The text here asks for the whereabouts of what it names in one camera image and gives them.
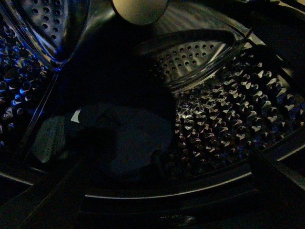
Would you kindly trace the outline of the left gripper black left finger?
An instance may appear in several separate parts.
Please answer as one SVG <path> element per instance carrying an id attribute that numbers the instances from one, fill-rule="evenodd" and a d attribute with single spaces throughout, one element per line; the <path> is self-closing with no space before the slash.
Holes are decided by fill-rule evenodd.
<path id="1" fill-rule="evenodd" d="M 2 229 L 70 229 L 88 185 L 88 167 L 58 169 L 0 208 Z"/>

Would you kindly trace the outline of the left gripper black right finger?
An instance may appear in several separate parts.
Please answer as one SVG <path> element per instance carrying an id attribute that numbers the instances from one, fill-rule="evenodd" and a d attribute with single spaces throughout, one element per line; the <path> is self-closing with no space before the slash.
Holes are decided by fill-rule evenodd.
<path id="1" fill-rule="evenodd" d="M 266 210 L 263 223 L 269 223 L 269 229 L 303 229 L 305 178 L 256 150 L 250 154 L 249 164 Z"/>

